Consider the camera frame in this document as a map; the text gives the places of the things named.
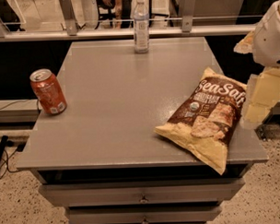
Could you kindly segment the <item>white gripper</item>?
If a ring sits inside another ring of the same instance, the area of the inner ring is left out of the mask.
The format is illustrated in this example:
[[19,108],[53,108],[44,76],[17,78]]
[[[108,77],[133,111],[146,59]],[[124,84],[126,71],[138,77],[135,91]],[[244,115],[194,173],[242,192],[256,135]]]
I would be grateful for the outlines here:
[[280,0],[234,48],[235,53],[251,53],[255,63],[266,66],[258,76],[252,74],[247,83],[246,101],[241,111],[240,125],[255,129],[280,101]]

